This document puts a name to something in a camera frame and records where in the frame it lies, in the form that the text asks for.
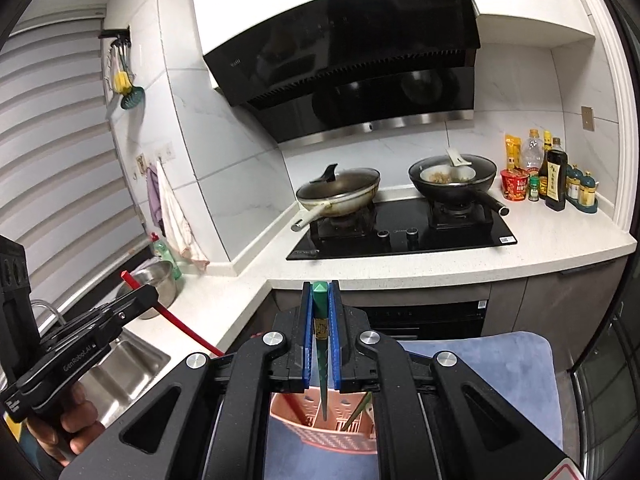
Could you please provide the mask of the left hand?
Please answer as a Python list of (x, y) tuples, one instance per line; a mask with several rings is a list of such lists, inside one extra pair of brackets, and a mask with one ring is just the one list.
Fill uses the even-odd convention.
[(40, 448), (61, 466), (70, 464), (70, 456), (85, 451), (105, 431), (98, 411), (87, 398), (86, 390), (76, 382), (62, 401), (64, 411), (53, 426), (41, 418), (26, 419), (26, 426)]

